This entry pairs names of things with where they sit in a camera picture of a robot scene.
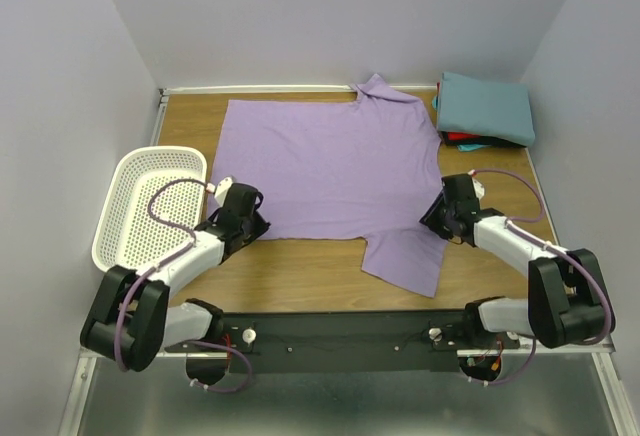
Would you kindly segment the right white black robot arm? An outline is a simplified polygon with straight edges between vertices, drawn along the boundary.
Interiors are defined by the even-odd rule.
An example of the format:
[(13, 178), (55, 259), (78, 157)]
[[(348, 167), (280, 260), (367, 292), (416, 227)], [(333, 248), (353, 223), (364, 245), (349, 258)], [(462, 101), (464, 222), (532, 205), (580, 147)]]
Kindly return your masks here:
[(515, 333), (554, 349), (592, 345), (615, 328), (615, 315), (595, 254), (568, 250), (522, 229), (515, 218), (481, 205), (477, 173), (445, 176), (420, 222), (438, 237), (482, 249), (527, 280), (524, 299), (493, 297), (467, 304), (460, 335), (480, 348)]

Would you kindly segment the folded teal t shirt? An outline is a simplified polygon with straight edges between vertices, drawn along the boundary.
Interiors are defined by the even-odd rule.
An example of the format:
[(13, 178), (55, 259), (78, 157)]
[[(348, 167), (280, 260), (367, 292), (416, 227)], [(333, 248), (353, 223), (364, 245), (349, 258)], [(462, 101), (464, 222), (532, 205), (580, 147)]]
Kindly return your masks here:
[(437, 131), (493, 136), (531, 146), (535, 141), (524, 84), (444, 72), (438, 86)]

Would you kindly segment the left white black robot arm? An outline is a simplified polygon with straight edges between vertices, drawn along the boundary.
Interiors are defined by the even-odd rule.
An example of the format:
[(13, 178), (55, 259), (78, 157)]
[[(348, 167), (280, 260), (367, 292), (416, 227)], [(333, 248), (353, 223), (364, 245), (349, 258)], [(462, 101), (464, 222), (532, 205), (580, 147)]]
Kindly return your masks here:
[(218, 207), (195, 227), (159, 216), (154, 204), (173, 187), (166, 183), (151, 197), (148, 216), (186, 238), (139, 269), (115, 265), (108, 269), (80, 332), (80, 344), (116, 362), (122, 371), (146, 369), (162, 349), (190, 341), (201, 351), (214, 349), (222, 336), (219, 310), (201, 301), (172, 310), (172, 297), (205, 271), (264, 235), (270, 225), (260, 215), (263, 194), (227, 177), (197, 186), (214, 197)]

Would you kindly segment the folded turquoise t shirt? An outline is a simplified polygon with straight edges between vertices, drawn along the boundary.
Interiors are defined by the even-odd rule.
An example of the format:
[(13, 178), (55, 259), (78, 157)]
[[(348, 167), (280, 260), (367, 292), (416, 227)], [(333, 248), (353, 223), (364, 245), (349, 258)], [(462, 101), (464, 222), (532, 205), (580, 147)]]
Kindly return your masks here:
[[(432, 100), (431, 103), (434, 111), (437, 113), (438, 111), (438, 96), (435, 96)], [(471, 152), (471, 151), (476, 151), (476, 150), (480, 150), (480, 149), (484, 149), (489, 147), (488, 145), (484, 145), (484, 144), (455, 144), (454, 146), (457, 147), (457, 149), (461, 152)]]

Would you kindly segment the aluminium extrusion rail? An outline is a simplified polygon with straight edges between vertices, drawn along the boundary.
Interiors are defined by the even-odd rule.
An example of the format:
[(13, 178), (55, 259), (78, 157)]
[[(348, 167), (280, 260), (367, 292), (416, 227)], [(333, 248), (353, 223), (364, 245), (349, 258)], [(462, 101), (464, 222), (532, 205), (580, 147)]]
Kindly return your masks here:
[[(527, 338), (520, 338), (518, 341), (518, 346), (515, 347), (513, 345), (508, 346), (504, 344), (504, 349), (515, 352), (515, 353), (529, 353), (532, 347), (532, 340)], [(162, 349), (157, 356), (158, 357), (166, 357), (169, 354), (182, 354), (195, 352), (195, 345), (189, 343), (179, 343), (177, 345), (170, 346), (168, 348)], [(600, 343), (597, 345), (566, 345), (559, 348), (551, 349), (542, 345), (540, 342), (536, 343), (536, 353), (537, 354), (582, 354), (582, 353), (591, 353), (591, 354), (612, 354), (616, 352), (615, 346), (611, 342)]]

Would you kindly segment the white perforated plastic basket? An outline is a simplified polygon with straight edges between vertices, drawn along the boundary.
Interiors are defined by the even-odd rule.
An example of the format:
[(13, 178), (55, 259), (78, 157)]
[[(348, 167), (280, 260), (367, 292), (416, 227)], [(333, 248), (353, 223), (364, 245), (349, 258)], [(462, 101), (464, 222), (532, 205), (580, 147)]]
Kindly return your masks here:
[(118, 163), (92, 245), (92, 259), (105, 272), (115, 265), (141, 268), (159, 261), (188, 240), (178, 228), (156, 218), (194, 227), (205, 199), (200, 185), (207, 175), (204, 155), (190, 147), (149, 146)]

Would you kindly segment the purple t shirt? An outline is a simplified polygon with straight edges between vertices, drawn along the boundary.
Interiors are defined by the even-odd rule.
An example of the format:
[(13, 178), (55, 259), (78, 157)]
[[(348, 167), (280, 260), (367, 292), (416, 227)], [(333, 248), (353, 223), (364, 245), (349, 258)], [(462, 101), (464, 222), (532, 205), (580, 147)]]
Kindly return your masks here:
[(348, 103), (232, 100), (211, 179), (263, 194), (269, 239), (366, 243), (363, 270), (433, 296), (446, 243), (421, 222), (441, 189), (423, 101), (373, 76)]

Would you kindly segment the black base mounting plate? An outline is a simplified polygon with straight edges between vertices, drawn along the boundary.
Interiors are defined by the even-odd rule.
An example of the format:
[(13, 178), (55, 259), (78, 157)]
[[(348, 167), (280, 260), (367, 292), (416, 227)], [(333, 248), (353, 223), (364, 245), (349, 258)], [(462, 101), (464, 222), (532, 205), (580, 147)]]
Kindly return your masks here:
[(221, 324), (256, 373), (456, 372), (460, 351), (519, 347), (506, 333), (474, 329), (460, 309), (226, 312)]

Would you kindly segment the folded red t shirt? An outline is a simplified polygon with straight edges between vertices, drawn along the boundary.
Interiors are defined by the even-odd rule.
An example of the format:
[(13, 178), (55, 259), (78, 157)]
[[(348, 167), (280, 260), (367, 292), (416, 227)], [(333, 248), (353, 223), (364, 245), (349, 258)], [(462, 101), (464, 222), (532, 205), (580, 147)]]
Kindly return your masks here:
[(462, 132), (446, 132), (447, 140), (455, 144), (479, 144), (481, 136)]

